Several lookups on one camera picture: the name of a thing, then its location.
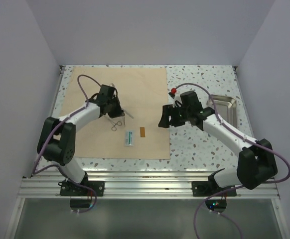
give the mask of glass panel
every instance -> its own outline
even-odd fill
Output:
[[[200,200],[99,199],[90,212],[70,212],[69,199],[27,199],[16,239],[194,239],[193,215]],[[202,239],[238,239],[227,219],[201,209]],[[224,212],[246,239],[280,239],[271,200],[228,200]]]

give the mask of black mounting bracket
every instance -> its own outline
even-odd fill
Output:
[[[78,187],[67,180],[59,182],[58,185],[61,187],[60,196],[80,197],[87,196],[89,193],[89,190]],[[104,181],[87,181],[84,183],[84,186],[92,188],[96,192],[97,197],[102,197],[104,194]]]
[[[191,189],[193,191],[194,197],[208,197],[215,193],[221,192],[225,189],[230,189],[234,186],[229,186],[225,188],[211,188],[210,182],[208,181],[193,181],[191,182]],[[227,193],[227,197],[235,197],[237,196],[236,190],[230,191]]]

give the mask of wire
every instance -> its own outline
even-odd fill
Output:
[[[96,84],[98,84],[100,87],[101,87],[101,85],[100,85],[100,83],[98,83],[95,79],[93,79],[92,77],[90,77],[90,76],[87,76],[87,75],[79,75],[78,77],[77,77],[77,83],[78,83],[78,85],[79,85],[79,87],[80,87],[80,89],[81,89],[81,91],[82,91],[82,93],[84,94],[84,96],[85,96],[85,99],[86,99],[86,105],[85,105],[85,107],[81,107],[81,108],[79,108],[78,110],[76,110],[76,111],[74,111],[74,112],[72,112],[68,117],[66,117],[64,120],[62,120],[60,123],[58,123],[57,124],[57,126],[51,131],[51,133],[49,134],[49,136],[47,137],[47,139],[46,139],[46,141],[44,142],[44,144],[43,144],[43,146],[42,146],[42,148],[41,148],[41,150],[40,150],[40,152],[39,152],[39,155],[38,155],[38,157],[37,157],[37,159],[36,159],[36,161],[35,161],[35,163],[34,163],[34,166],[33,166],[33,169],[32,169],[32,175],[36,175],[36,174],[38,174],[38,173],[41,173],[41,172],[43,172],[44,170],[46,170],[46,169],[48,169],[48,168],[51,168],[51,167],[56,167],[59,171],[60,171],[60,173],[67,179],[67,180],[69,180],[72,184],[74,184],[74,185],[76,185],[77,187],[81,187],[81,188],[84,188],[84,189],[87,189],[87,190],[89,190],[89,191],[91,191],[91,195],[94,195],[94,197],[95,197],[95,200],[94,200],[94,203],[88,208],[88,209],[86,209],[86,210],[82,210],[82,211],[80,211],[79,209],[76,211],[77,213],[84,213],[84,212],[87,212],[87,211],[89,211],[89,210],[91,210],[93,207],[94,207],[94,205],[96,204],[96,200],[97,200],[97,195],[96,195],[96,192],[92,189],[92,188],[90,188],[90,187],[86,187],[86,186],[84,186],[84,185],[81,185],[81,184],[79,184],[79,183],[76,183],[76,182],[74,182],[72,179],[70,179],[63,171],[62,171],[62,169],[61,169],[61,167],[59,166],[59,165],[57,165],[57,164],[51,164],[51,165],[48,165],[48,166],[46,166],[46,167],[44,167],[44,168],[41,168],[40,170],[38,170],[38,171],[36,171],[36,168],[37,168],[37,166],[38,166],[38,164],[39,164],[39,162],[40,162],[40,159],[41,159],[41,157],[43,156],[43,153],[44,153],[44,151],[45,151],[45,149],[46,149],[46,147],[47,147],[47,145],[48,145],[48,143],[50,142],[50,140],[52,139],[52,137],[54,136],[54,133],[66,122],[66,121],[68,121],[71,117],[73,117],[74,115],[76,115],[77,113],[79,113],[79,112],[81,112],[81,111],[83,111],[84,109],[86,109],[86,107],[89,105],[89,100],[88,100],[88,97],[87,97],[87,94],[85,93],[85,91],[84,91],[84,89],[83,89],[83,87],[82,87],[82,85],[81,85],[81,83],[80,83],[80,77],[82,77],[82,76],[84,76],[84,77],[87,77],[87,78],[89,78],[89,79],[91,79],[92,81],[94,81]]]
[[[96,84],[98,84],[99,87],[101,87],[101,84],[100,84],[97,80],[95,80],[95,79],[93,79],[92,77],[87,76],[87,75],[83,75],[83,74],[81,74],[81,75],[79,75],[79,76],[77,77],[77,84],[79,85],[79,87],[80,87],[82,93],[84,94],[84,97],[85,97],[85,99],[86,99],[86,107],[87,107],[87,105],[89,104],[89,98],[87,97],[87,94],[85,93],[85,90],[83,89],[83,87],[82,87],[82,85],[81,85],[81,83],[80,83],[80,77],[82,77],[82,76],[91,79],[91,80],[94,81]]]
[[[206,92],[207,93],[207,95],[209,96],[209,98],[211,99],[211,101],[212,101],[212,103],[213,103],[213,106],[214,106],[214,110],[215,110],[215,116],[216,116],[216,118],[217,118],[217,120],[219,121],[219,122],[221,122],[221,120],[220,120],[220,118],[219,118],[219,115],[218,115],[218,112],[217,112],[217,108],[216,108],[216,104],[215,104],[215,101],[214,101],[214,99],[213,99],[213,97],[212,97],[212,95],[205,89],[205,88],[203,88],[202,86],[200,86],[200,85],[198,85],[198,84],[195,84],[195,83],[183,83],[183,84],[180,84],[180,85],[178,85],[177,87],[176,87],[176,89],[178,89],[179,87],[181,87],[181,86],[186,86],[186,85],[192,85],[192,86],[196,86],[196,87],[199,87],[199,88],[201,88],[204,92]],[[264,182],[264,183],[280,183],[280,182],[284,182],[284,181],[286,181],[286,180],[288,180],[289,178],[290,178],[290,164],[288,163],[288,161],[281,155],[281,154],[279,154],[279,153],[277,153],[277,152],[275,152],[275,151],[273,151],[273,150],[271,150],[271,149],[269,149],[269,148],[266,148],[266,147],[263,147],[262,145],[259,145],[259,144],[257,144],[257,143],[255,143],[255,142],[252,142],[252,141],[250,141],[250,140],[248,140],[248,139],[244,139],[244,137],[243,136],[241,136],[240,134],[238,134],[238,133],[236,133],[235,131],[233,131],[230,127],[228,127],[225,123],[223,123],[222,122],[222,125],[229,131],[229,132],[231,132],[233,135],[235,135],[235,136],[237,136],[238,138],[240,138],[240,139],[243,139],[244,141],[246,141],[247,143],[250,143],[251,145],[254,145],[254,146],[256,146],[256,147],[258,147],[258,148],[261,148],[261,149],[263,149],[263,150],[265,150],[265,151],[267,151],[267,152],[269,152],[269,153],[272,153],[272,154],[274,154],[274,155],[276,155],[276,156],[278,156],[285,164],[286,164],[286,166],[288,167],[288,174],[287,174],[287,176],[286,177],[284,177],[284,178],[282,178],[282,179],[279,179],[279,180],[274,180],[274,181],[269,181],[269,182]],[[230,188],[230,189],[226,189],[226,190],[223,190],[223,191],[221,191],[221,192],[218,192],[218,193],[215,193],[215,194],[213,194],[213,195],[211,195],[211,196],[209,196],[209,197],[207,197],[207,198],[205,198],[199,205],[198,205],[198,207],[196,208],[196,210],[195,210],[195,214],[194,214],[194,222],[193,222],[193,224],[194,224],[194,230],[195,230],[195,234],[196,234],[196,237],[198,238],[198,239],[200,239],[200,237],[199,237],[199,235],[198,235],[198,231],[197,231],[197,228],[196,228],[196,217],[197,217],[197,213],[198,213],[198,210],[200,209],[200,207],[207,201],[207,200],[209,200],[209,199],[211,199],[211,198],[213,198],[213,197],[216,197],[216,196],[219,196],[219,195],[222,195],[222,194],[224,194],[224,193],[228,193],[228,192],[230,192],[230,191],[233,191],[233,190],[236,190],[236,189],[240,189],[240,188],[243,188],[244,186],[243,185],[241,185],[241,186],[238,186],[238,187],[234,187],[234,188]],[[236,222],[234,222],[231,218],[229,218],[228,216],[226,216],[226,215],[224,215],[224,214],[219,214],[219,215],[221,215],[222,217],[225,217],[226,219],[228,219],[228,220],[230,220],[235,226],[236,226],[236,228],[238,229],[238,231],[239,231],[239,234],[240,234],[240,238],[242,239],[243,238],[243,234],[242,234],[242,231],[241,231],[241,229],[240,229],[240,227],[238,226],[238,224],[236,223]]]
[[[196,237],[197,237],[198,239],[200,239],[200,237],[199,237],[199,235],[198,235],[197,228],[196,228],[196,218],[197,218],[197,213],[198,213],[198,210],[200,209],[200,207],[201,207],[202,205],[204,205],[206,201],[208,201],[209,199],[211,199],[211,198],[213,198],[213,197],[220,196],[220,195],[222,195],[222,194],[224,194],[224,193],[228,193],[228,192],[231,192],[231,191],[234,191],[234,190],[237,190],[237,189],[243,188],[243,187],[244,187],[244,186],[241,185],[241,186],[237,186],[237,187],[229,188],[229,189],[223,190],[223,191],[221,191],[221,192],[215,193],[215,194],[213,194],[213,195],[211,195],[211,196],[205,198],[205,199],[204,199],[204,200],[203,200],[203,201],[198,205],[198,207],[197,207],[196,210],[195,210],[195,214],[194,214],[194,230],[195,230]],[[244,238],[243,233],[242,233],[240,227],[238,226],[238,224],[237,224],[234,220],[232,220],[230,217],[228,217],[227,215],[222,214],[222,213],[219,213],[218,215],[220,215],[220,216],[222,216],[222,217],[228,219],[229,221],[231,221],[231,222],[236,226],[236,228],[238,229],[238,231],[239,231],[239,235],[240,235],[240,238],[241,238],[241,239]]]
[[[94,97],[96,97],[99,93],[95,93],[94,95],[91,96],[92,99],[94,99]]]

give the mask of red cap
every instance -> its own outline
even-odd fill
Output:
[[[171,88],[170,92],[171,92],[172,94],[175,94],[175,93],[177,92],[177,90],[176,90],[176,88]]]

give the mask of metal frame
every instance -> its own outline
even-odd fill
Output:
[[[281,207],[280,199],[272,199],[271,200],[274,208],[274,212],[276,215],[276,219],[278,222],[278,226],[280,229],[280,233],[283,239],[290,239],[290,231],[287,225],[287,221],[284,215],[284,212]]]
[[[59,83],[61,83],[64,67],[61,68]],[[202,199],[204,197],[193,197],[191,191],[192,181],[207,181],[211,171],[195,172],[105,172],[88,171],[89,180],[105,181],[105,199]],[[26,198],[69,198],[59,196],[60,187],[57,185],[64,177],[58,171],[45,171],[40,175],[23,179],[18,198],[10,223],[5,234],[5,239],[13,239],[20,220],[22,209]],[[254,190],[239,189],[237,197],[230,200],[239,199],[271,199],[277,222],[284,239],[290,239],[290,233],[283,215],[278,190],[276,184],[263,184]]]
[[[17,198],[4,239],[13,239],[20,221],[25,198]]]

